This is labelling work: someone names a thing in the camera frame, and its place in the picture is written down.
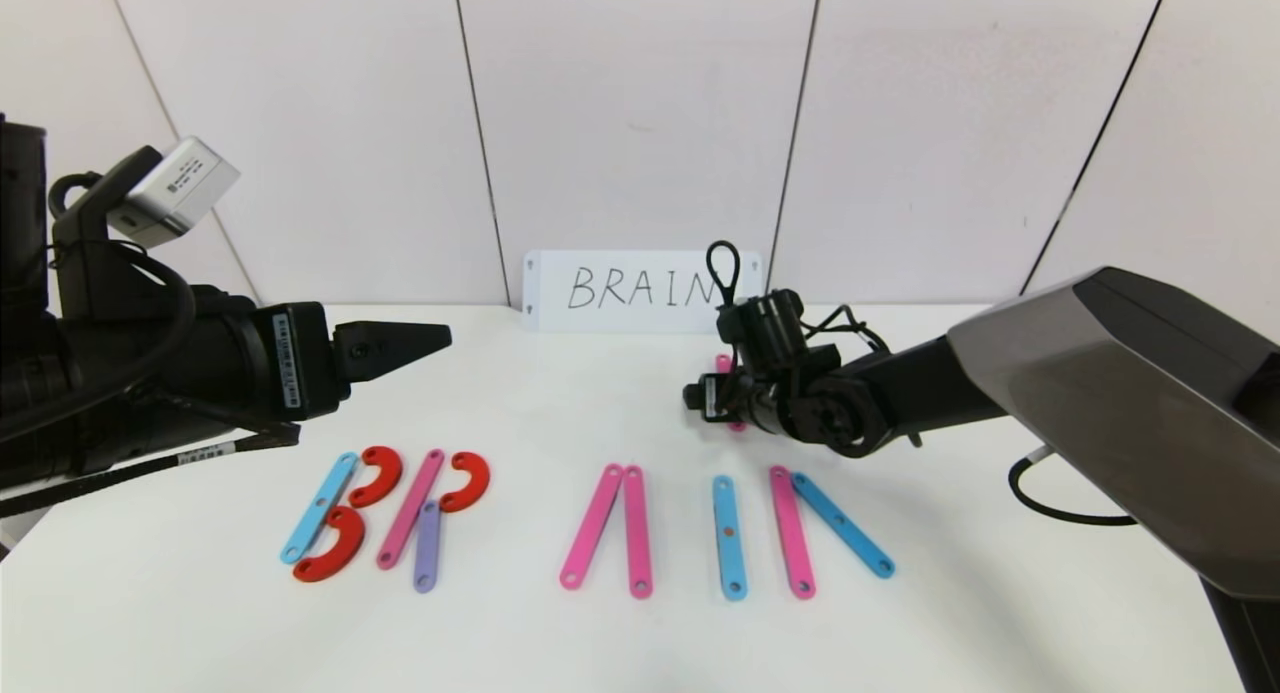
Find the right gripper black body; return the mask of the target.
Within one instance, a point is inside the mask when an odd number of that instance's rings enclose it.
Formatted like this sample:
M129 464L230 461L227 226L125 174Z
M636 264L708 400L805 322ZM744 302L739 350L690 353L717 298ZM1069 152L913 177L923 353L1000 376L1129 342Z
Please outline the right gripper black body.
M708 423L749 423L755 380L740 371L710 373L698 382L698 411Z

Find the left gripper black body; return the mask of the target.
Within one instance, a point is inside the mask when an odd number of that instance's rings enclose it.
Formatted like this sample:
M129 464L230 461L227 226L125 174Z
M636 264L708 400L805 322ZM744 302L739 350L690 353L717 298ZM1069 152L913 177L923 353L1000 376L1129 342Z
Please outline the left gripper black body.
M323 305L260 307L210 286L195 291L193 328L163 368L163 432L219 436L236 424L275 432L349 397Z

